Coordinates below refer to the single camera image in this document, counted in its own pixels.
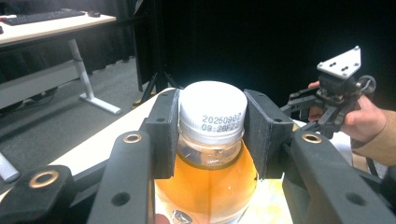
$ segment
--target black curtain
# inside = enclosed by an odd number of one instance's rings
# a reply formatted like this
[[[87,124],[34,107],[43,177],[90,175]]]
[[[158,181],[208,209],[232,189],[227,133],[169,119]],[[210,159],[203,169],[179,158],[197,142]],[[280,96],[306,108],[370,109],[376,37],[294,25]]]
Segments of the black curtain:
[[[60,8],[83,11],[95,9],[122,21],[132,17],[134,5],[134,0],[16,1],[2,3],[0,12],[3,14],[31,14]],[[86,34],[77,38],[77,42],[88,74],[94,70],[103,69],[118,60],[127,60],[130,56],[134,56],[132,26],[109,28],[100,33]],[[0,55],[0,83],[71,59],[72,55],[67,41],[55,41],[16,52],[3,53]]]
[[[317,80],[318,63],[358,45],[357,75],[375,77],[375,102],[396,109],[395,3],[164,1],[167,72],[182,86],[215,79],[282,106]]]

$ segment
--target white bottle cap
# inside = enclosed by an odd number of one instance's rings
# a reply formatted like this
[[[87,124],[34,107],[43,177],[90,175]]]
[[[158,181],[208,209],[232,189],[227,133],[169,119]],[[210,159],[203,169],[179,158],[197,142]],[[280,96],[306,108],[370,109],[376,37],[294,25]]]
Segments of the white bottle cap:
[[[180,93],[179,102],[179,129],[191,140],[228,145],[242,138],[248,100],[236,87],[195,82]]]

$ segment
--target white mounting plate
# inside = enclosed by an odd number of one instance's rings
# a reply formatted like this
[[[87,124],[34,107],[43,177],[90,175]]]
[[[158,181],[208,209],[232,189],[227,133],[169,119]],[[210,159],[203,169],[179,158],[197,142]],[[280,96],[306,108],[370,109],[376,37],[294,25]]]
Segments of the white mounting plate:
[[[361,48],[354,49],[319,63],[317,69],[327,74],[347,79],[361,68]]]

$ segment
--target metal hole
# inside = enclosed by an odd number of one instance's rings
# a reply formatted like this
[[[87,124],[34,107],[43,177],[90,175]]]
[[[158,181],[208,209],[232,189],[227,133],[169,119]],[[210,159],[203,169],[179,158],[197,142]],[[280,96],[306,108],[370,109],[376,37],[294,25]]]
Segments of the metal hole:
[[[130,199],[131,199],[131,196],[127,192],[117,193],[111,199],[111,203],[113,203],[116,206],[122,206],[122,205],[125,205],[126,203],[128,203]]]
[[[50,184],[52,184],[56,179],[58,179],[59,173],[54,170],[50,171],[45,171],[41,172],[39,174],[36,174],[30,181],[29,181],[29,187],[32,189],[39,189],[46,187]]]
[[[303,134],[303,139],[307,142],[314,143],[314,144],[321,143],[321,138],[317,135],[312,134],[312,133]]]
[[[359,206],[364,206],[364,205],[366,205],[366,201],[365,201],[359,194],[356,194],[356,193],[348,193],[348,194],[346,195],[346,198],[347,198],[350,202],[352,202],[352,203],[354,203],[354,204],[356,204],[356,205],[359,205]]]
[[[142,135],[140,134],[129,134],[124,137],[124,142],[126,143],[136,143],[142,139]]]

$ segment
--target brass grommet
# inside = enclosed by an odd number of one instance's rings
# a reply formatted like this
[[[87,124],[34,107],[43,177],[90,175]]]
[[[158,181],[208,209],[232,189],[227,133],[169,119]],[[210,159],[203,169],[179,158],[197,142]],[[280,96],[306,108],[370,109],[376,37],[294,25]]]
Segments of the brass grommet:
[[[142,135],[140,134],[129,134],[124,137],[124,142],[126,143],[136,143],[142,139]]]
[[[321,143],[321,140],[322,140],[321,137],[314,135],[312,133],[303,134],[303,139],[307,142],[314,143],[314,144]]]
[[[43,181],[43,182],[39,182],[38,178],[40,178],[41,176],[44,175],[50,175],[50,178]],[[43,188],[46,187],[50,184],[52,184],[56,179],[58,179],[59,177],[59,173],[57,171],[54,170],[50,170],[50,171],[45,171],[45,172],[41,172],[39,174],[36,174],[29,182],[29,187],[32,189],[39,189],[39,188]]]

